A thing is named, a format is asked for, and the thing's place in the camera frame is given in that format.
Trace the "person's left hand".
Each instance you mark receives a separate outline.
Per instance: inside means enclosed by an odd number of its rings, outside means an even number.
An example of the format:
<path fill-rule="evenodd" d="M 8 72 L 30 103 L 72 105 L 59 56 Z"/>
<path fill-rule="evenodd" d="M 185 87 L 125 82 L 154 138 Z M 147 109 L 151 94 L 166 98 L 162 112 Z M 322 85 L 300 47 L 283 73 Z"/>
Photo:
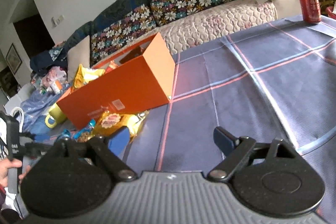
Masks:
<path fill-rule="evenodd" d="M 1 186 L 4 188 L 8 186 L 8 172 L 12 168 L 20 168 L 22 167 L 23 163 L 22 161 L 18 159 L 13 159 L 12 161 L 8 158 L 1 160 L 0 162 L 0 183 Z M 27 165 L 25 168 L 25 171 L 18 176 L 19 183 L 22 183 L 22 180 L 26 176 L 26 174 L 31 170 L 31 166 Z"/>

